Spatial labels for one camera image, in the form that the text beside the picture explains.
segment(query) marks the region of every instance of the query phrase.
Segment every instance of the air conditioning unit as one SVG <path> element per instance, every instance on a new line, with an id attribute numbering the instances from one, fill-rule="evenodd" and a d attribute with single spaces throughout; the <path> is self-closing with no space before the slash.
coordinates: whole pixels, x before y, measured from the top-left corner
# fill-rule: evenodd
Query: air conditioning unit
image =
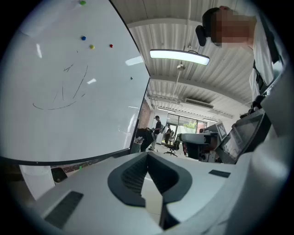
<path id="1" fill-rule="evenodd" d="M 185 99 L 184 103 L 181 103 L 183 105 L 183 107 L 186 108 L 194 108 L 194 109 L 198 109 L 201 111 L 209 111 L 211 109 L 213 109 L 213 105 L 209 104 L 209 103 L 205 103 L 205 102 L 201 102 L 201 101 L 197 101 L 197 100 L 192 100 L 192 99 Z"/>

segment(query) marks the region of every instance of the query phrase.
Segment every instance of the black chair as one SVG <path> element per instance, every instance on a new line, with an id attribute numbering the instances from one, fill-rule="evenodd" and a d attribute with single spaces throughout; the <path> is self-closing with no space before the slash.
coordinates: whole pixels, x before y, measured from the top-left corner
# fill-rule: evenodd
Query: black chair
<path id="1" fill-rule="evenodd" d="M 180 143 L 181 143 L 180 137 L 179 137 L 179 135 L 177 135 L 176 140 L 173 145 L 165 145 L 166 147 L 168 147 L 170 149 L 170 152 L 165 152 L 165 153 L 169 153 L 170 155 L 174 155 L 174 156 L 178 157 L 175 154 L 175 150 L 179 150 Z"/>

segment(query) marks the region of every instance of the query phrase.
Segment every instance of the black t-shirt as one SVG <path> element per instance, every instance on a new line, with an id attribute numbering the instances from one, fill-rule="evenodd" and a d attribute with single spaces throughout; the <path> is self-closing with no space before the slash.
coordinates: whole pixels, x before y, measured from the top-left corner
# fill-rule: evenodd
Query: black t-shirt
<path id="1" fill-rule="evenodd" d="M 156 123 L 156 127 L 155 127 L 155 129 L 156 129 L 156 128 L 161 128 L 161 122 L 160 122 L 160 121 L 158 121 L 158 122 Z M 159 134 L 159 130 L 155 130 L 154 133 L 155 133 L 155 134 Z"/>

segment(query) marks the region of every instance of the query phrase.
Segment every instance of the monitor screen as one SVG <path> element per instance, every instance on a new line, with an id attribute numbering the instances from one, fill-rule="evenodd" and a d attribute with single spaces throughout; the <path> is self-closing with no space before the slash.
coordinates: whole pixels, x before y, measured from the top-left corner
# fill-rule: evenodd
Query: monitor screen
<path id="1" fill-rule="evenodd" d="M 235 124 L 219 148 L 228 154 L 234 161 L 237 160 L 241 151 L 253 136 L 259 122 L 260 118 L 254 118 L 246 121 L 246 123 Z"/>

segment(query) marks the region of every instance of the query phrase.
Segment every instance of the man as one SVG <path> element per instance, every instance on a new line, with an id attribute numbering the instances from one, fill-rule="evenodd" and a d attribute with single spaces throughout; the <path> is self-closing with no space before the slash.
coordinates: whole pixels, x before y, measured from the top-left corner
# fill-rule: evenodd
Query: man
<path id="1" fill-rule="evenodd" d="M 169 139 L 170 139 L 170 133 L 171 133 L 170 125 L 168 124 L 167 127 L 168 127 L 168 130 L 167 130 L 167 132 L 165 133 L 165 139 L 164 139 L 165 144 L 168 144 Z"/>
<path id="2" fill-rule="evenodd" d="M 157 136 L 159 134 L 159 130 L 161 128 L 161 122 L 160 122 L 159 116 L 155 116 L 155 119 L 157 121 L 156 126 L 155 126 L 155 129 L 154 129 L 155 140 L 152 142 L 151 148 L 148 149 L 148 150 L 151 150 L 151 151 L 154 151 L 154 149 L 155 149 L 156 138 L 157 138 Z"/>
<path id="3" fill-rule="evenodd" d="M 216 46 L 248 46 L 253 50 L 254 62 L 249 83 L 252 90 L 252 100 L 263 93 L 274 78 L 272 62 L 280 56 L 286 59 L 287 54 L 281 43 L 271 43 L 267 35 L 273 36 L 272 30 L 266 35 L 263 17 L 239 15 L 229 7 L 211 8 L 202 16 L 203 26 L 196 28 L 196 34 L 201 46 L 210 37 Z"/>

